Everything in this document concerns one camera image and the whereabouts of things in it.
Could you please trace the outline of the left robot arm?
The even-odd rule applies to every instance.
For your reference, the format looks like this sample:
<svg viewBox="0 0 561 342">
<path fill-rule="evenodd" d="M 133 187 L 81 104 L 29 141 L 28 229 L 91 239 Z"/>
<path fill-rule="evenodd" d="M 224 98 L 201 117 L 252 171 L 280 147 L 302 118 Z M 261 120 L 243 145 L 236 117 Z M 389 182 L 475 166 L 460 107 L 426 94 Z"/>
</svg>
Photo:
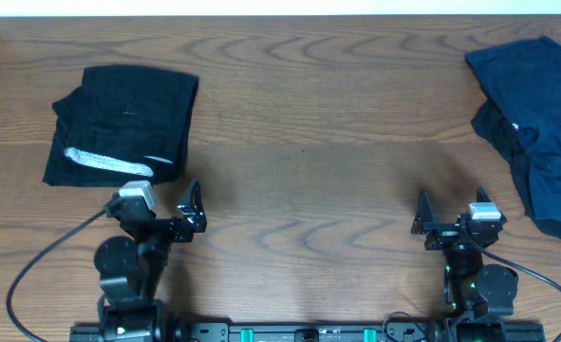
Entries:
<svg viewBox="0 0 561 342">
<path fill-rule="evenodd" d="M 125 234 L 97 249 L 94 264 L 103 296 L 99 301 L 99 341 L 188 341 L 189 330 L 163 310 L 156 292 L 174 244 L 189 243 L 206 231 L 200 183 L 191 181 L 182 195 L 180 218 L 158 218 L 151 183 L 125 184 L 103 207 Z"/>
</svg>

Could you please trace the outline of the dark navy clothes pile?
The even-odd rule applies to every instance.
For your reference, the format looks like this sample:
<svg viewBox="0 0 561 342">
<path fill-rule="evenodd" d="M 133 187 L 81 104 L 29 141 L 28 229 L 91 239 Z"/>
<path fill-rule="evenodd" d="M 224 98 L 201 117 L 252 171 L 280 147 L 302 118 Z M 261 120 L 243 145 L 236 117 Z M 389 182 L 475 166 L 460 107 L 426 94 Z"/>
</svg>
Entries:
<svg viewBox="0 0 561 342">
<path fill-rule="evenodd" d="M 561 45 L 542 36 L 464 60 L 486 97 L 474 131 L 509 164 L 525 215 L 561 240 Z"/>
</svg>

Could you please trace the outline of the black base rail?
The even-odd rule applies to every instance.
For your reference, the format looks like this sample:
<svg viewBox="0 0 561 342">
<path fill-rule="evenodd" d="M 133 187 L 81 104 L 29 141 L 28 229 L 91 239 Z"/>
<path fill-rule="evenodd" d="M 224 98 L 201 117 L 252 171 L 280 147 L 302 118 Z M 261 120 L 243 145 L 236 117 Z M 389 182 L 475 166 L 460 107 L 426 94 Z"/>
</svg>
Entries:
<svg viewBox="0 0 561 342">
<path fill-rule="evenodd" d="M 395 321 L 385 325 L 231 325 L 198 323 L 180 332 L 170 332 L 167 341 L 193 342 L 383 342 L 383 341 L 505 341 L 543 342 L 539 324 L 462 324 L 457 335 L 429 329 L 424 323 Z"/>
</svg>

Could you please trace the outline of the black shorts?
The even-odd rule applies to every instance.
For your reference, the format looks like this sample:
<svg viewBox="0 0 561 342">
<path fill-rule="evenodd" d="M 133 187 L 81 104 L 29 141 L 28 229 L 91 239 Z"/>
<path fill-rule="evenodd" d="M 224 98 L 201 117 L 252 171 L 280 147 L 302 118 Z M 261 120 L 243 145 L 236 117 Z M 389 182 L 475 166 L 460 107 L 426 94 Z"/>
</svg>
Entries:
<svg viewBox="0 0 561 342">
<path fill-rule="evenodd" d="M 57 120 L 44 183 L 175 181 L 186 167 L 198 86 L 196 75 L 170 69 L 85 68 L 81 85 L 52 105 Z"/>
</svg>

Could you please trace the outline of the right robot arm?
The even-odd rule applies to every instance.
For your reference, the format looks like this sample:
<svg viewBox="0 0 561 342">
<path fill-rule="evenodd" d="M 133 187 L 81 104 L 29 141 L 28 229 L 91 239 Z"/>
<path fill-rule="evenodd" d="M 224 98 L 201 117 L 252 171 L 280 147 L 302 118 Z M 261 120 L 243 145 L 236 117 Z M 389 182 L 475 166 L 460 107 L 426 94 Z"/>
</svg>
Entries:
<svg viewBox="0 0 561 342">
<path fill-rule="evenodd" d="M 485 191 L 454 223 L 435 220 L 425 190 L 419 192 L 413 235 L 425 237 L 427 251 L 445 259 L 444 297 L 454 312 L 431 322 L 427 341 L 504 341 L 502 318 L 514 313 L 518 275 L 508 267 L 485 264 L 486 248 L 498 241 L 505 216 Z"/>
</svg>

